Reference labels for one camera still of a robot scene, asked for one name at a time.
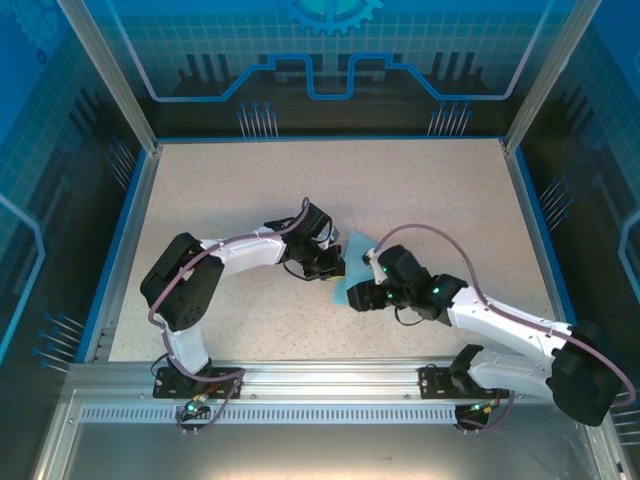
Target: blue cloth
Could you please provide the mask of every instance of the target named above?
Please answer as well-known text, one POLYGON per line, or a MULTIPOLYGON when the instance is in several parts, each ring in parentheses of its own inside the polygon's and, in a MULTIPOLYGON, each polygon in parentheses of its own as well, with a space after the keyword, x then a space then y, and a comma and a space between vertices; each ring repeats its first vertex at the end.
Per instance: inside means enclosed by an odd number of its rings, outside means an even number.
POLYGON ((344 253, 345 276, 336 282, 336 288, 333 291, 333 303, 349 305, 347 290, 360 282, 373 278, 373 270, 362 261, 362 255, 367 250, 375 247, 376 243, 375 240, 371 240, 360 232, 351 232, 349 243, 344 253))

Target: robotic arm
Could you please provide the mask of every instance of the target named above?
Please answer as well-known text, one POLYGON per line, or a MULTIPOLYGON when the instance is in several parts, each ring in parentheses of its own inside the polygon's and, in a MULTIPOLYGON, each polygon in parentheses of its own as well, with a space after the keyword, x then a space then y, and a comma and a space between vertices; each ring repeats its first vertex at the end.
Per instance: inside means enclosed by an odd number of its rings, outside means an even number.
POLYGON ((498 354, 468 345, 449 371, 451 383, 461 393, 496 388, 517 391, 553 399, 581 423, 602 423, 620 390, 620 380, 598 359, 555 333, 577 338, 608 354, 595 324, 573 327, 481 298, 463 280, 447 274, 432 276, 401 245, 372 249, 363 261, 372 268, 374 279, 347 291, 355 310, 411 308, 425 320, 481 333, 521 354, 498 354), (508 316, 523 322, 510 321, 508 316))
POLYGON ((207 376, 211 361, 198 322, 222 278, 253 267, 289 261, 302 267, 301 278, 306 281, 344 276, 341 247, 336 244, 339 232, 333 227, 331 218, 309 204, 299 225, 293 230, 287 228, 294 221, 294 218, 285 218, 267 222, 252 234, 243 236, 246 239, 228 245, 224 245, 224 240, 200 241, 188 233, 173 239, 140 286, 149 307, 191 259, 214 245, 222 245, 200 260, 158 309, 167 325, 174 362, 179 362, 190 374, 207 376))
MULTIPOLYGON (((305 203, 296 218, 267 222, 251 234, 229 240, 200 241, 188 233, 174 238, 140 289, 151 312, 161 317, 159 321, 150 314, 149 319, 163 329, 175 377, 186 385, 185 392, 191 392, 188 396, 200 395, 193 402, 206 400, 214 378, 222 381, 234 376, 214 371, 198 324, 220 279, 261 265, 284 264, 286 268, 289 261, 302 267, 302 276, 294 274, 302 280, 342 277, 345 264, 337 238, 331 218, 311 203, 305 203)), ((583 322, 574 327, 488 299, 463 280, 431 275, 401 245, 384 250, 376 247, 363 261, 372 268, 374 279, 348 290, 349 304, 355 310, 411 308, 423 319, 473 330, 519 353, 498 354, 468 345, 446 372, 436 375, 436 388, 428 387, 435 396, 423 398, 449 394, 457 395, 449 398, 485 398, 496 390, 517 391, 552 399, 574 420, 600 425, 621 381, 611 370, 617 367, 606 358, 603 363, 603 355, 610 356, 610 352, 595 324, 583 322), (437 387, 438 378, 446 381, 447 388, 437 387), (474 397, 478 393, 484 397, 474 397)), ((234 391, 229 389, 227 401, 234 391)), ((426 386, 421 386, 423 393, 427 393, 426 386)))

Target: speckled tabletop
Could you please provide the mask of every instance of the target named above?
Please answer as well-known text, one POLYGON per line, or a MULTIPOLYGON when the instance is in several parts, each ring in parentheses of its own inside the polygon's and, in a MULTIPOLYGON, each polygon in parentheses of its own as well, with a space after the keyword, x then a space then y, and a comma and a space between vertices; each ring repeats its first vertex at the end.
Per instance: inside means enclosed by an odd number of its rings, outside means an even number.
MULTIPOLYGON (((367 140, 164 147, 128 282, 111 361, 164 352, 139 286, 173 237, 220 238, 295 215, 309 196, 353 230, 381 238, 408 222, 436 226, 471 256, 483 290, 553 318, 542 275, 497 140, 367 140)), ((431 273, 468 278, 458 253, 422 231, 394 237, 431 273)), ((331 282, 282 267, 225 278, 201 320, 213 359, 275 360, 455 355, 490 339, 437 322, 402 327, 393 311, 356 313, 331 301, 331 282)))

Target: blue frame edge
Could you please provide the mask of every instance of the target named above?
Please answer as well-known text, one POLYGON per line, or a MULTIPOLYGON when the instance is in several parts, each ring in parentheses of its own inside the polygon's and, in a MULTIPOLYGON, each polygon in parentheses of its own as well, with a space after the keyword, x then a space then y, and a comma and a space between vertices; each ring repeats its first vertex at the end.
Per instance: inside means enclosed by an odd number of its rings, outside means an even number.
POLYGON ((524 181, 526 194, 529 197, 529 201, 531 202, 533 215, 535 217, 536 224, 538 225, 538 230, 540 231, 544 253, 549 259, 551 275, 553 276, 556 288, 558 289, 558 297, 560 298, 560 303, 562 304, 562 310, 564 311, 565 319, 571 325, 577 325, 578 321, 576 319, 576 314, 573 309, 573 305, 571 304, 571 300, 569 299, 567 284, 564 282, 564 277, 562 276, 562 272, 560 271, 558 257, 556 256, 556 251, 554 250, 553 244, 551 243, 551 235, 549 235, 549 230, 547 229, 547 225, 544 222, 542 209, 540 208, 540 202, 538 202, 538 197, 536 196, 535 189, 533 188, 533 181, 531 180, 531 175, 529 175, 529 169, 527 168, 524 154, 522 153, 522 150, 519 146, 518 148, 516 148, 515 156, 518 162, 518 168, 522 173, 522 180, 524 181))
POLYGON ((243 142, 305 142, 323 140, 478 140, 486 138, 497 138, 503 140, 503 136, 498 135, 475 135, 475 136, 432 136, 432 135, 353 135, 353 136, 322 136, 322 137, 159 137, 158 143, 164 145, 180 143, 243 143, 243 142))
POLYGON ((89 344, 91 343, 93 330, 96 327, 96 323, 98 321, 98 313, 100 312, 100 307, 102 306, 102 302, 104 300, 104 294, 107 290, 107 285, 109 283, 111 270, 113 269, 113 264, 116 259, 116 254, 118 253, 118 249, 120 248, 120 244, 122 243, 122 234, 124 233, 124 227, 127 224, 127 219, 129 218, 129 214, 131 213, 133 197, 135 196, 136 190, 138 188, 142 168, 144 167, 146 161, 147 151, 145 149, 141 149, 140 155, 138 156, 138 162, 136 163, 136 168, 134 169, 133 176, 131 177, 129 190, 127 191, 127 195, 124 199, 122 210, 120 211, 120 217, 118 218, 116 230, 113 233, 113 238, 111 239, 109 253, 107 254, 107 259, 102 269, 102 274, 100 275, 98 288, 96 288, 96 293, 93 297, 93 303, 91 304, 89 316, 87 317, 87 323, 85 324, 84 332, 82 333, 82 338, 80 339, 80 345, 78 346, 78 350, 76 352, 76 363, 84 363, 84 357, 89 350, 89 344))

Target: glass panel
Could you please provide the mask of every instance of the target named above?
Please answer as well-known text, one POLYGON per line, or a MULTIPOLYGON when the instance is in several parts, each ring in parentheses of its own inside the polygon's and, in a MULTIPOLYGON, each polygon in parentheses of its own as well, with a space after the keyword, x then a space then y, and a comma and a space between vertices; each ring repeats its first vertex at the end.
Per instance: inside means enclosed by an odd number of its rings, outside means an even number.
POLYGON ((502 135, 573 0, 90 0, 161 137, 502 135))
POLYGON ((78 347, 140 145, 55 2, 0 2, 0 71, 0 478, 22 479, 78 347))
MULTIPOLYGON (((614 358, 636 385, 639 16, 640 4, 602 3, 522 143, 575 317, 603 328, 614 358)), ((620 418, 635 432, 623 441, 637 444, 638 422, 620 418)))

